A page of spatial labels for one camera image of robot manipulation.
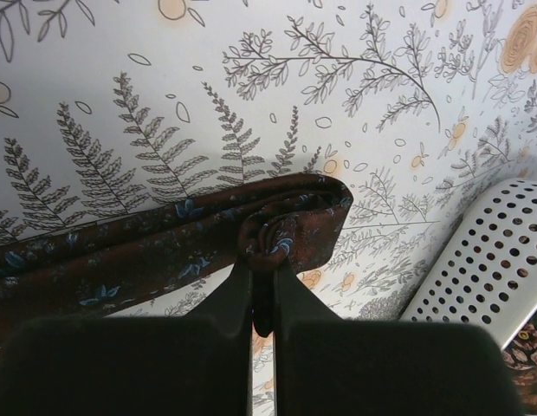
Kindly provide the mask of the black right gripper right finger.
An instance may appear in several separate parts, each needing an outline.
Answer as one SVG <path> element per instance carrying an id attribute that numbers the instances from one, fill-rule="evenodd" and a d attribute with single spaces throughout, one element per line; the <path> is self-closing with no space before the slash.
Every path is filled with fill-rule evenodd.
<path id="1" fill-rule="evenodd" d="M 279 415 L 519 415 L 501 353 L 473 325 L 352 321 L 282 265 L 274 276 Z"/>

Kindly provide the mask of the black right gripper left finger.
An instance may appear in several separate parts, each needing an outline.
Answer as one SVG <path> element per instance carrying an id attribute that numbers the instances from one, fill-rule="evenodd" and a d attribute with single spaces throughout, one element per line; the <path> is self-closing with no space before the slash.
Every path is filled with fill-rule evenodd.
<path id="1" fill-rule="evenodd" d="M 252 275 L 180 317 L 27 322 L 0 354 L 0 415 L 249 415 Z"/>

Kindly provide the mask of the brown blue floral tie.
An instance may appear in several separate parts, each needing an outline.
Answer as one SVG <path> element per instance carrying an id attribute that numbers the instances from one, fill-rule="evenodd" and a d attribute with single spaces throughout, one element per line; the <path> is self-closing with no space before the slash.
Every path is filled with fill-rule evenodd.
<path id="1" fill-rule="evenodd" d="M 109 315 L 237 259 L 260 275 L 319 268 L 352 204 L 339 180 L 298 173 L 0 246 L 0 346 L 28 320 Z"/>

